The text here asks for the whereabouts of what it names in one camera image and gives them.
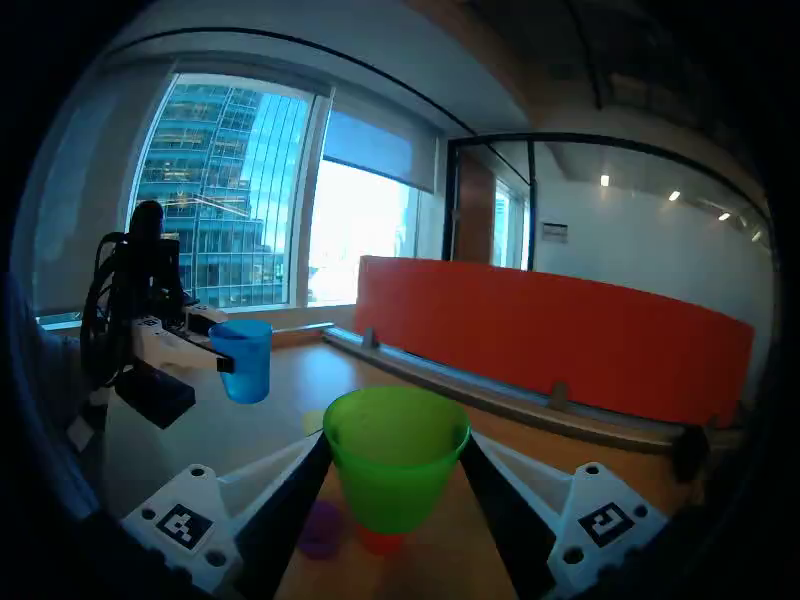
wooden table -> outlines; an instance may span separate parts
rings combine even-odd
[[[216,374],[197,372],[182,374],[193,378],[197,405],[165,431],[141,423],[121,402],[112,403],[106,483],[117,489],[119,506],[135,506],[187,464],[203,463],[222,475],[300,439],[307,433],[309,413],[324,410],[342,394],[363,387],[409,385],[318,337],[297,341],[304,343],[276,343],[271,392],[259,404],[230,402]],[[475,431],[562,471],[572,473],[590,461],[604,464],[667,515],[688,498],[688,486],[674,482],[666,456],[574,440],[465,409]],[[369,554],[355,539],[333,466],[319,499],[342,508],[347,524],[343,545],[338,556],[327,561],[309,560],[296,550],[278,598],[515,597],[460,465],[433,514],[389,557]]]

window blind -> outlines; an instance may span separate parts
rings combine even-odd
[[[436,130],[380,99],[337,89],[323,158],[433,192]]]

glass building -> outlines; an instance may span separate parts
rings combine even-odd
[[[310,102],[274,84],[180,75],[152,128],[135,202],[164,207],[184,289],[226,308],[288,301],[297,169]]]

orange partition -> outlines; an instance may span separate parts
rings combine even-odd
[[[630,288],[464,262],[365,256],[355,328],[471,373],[660,421],[731,424],[753,329]]]

white wall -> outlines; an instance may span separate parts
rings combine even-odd
[[[648,194],[555,178],[539,180],[535,269],[698,304],[755,329],[742,395],[751,406],[771,338],[770,255],[713,215]],[[569,227],[542,241],[542,222]]]
[[[36,311],[83,308],[100,238],[125,227],[146,116],[168,81],[164,64],[97,76],[62,110],[23,198],[29,218],[14,232],[17,277],[32,277],[23,287]]]

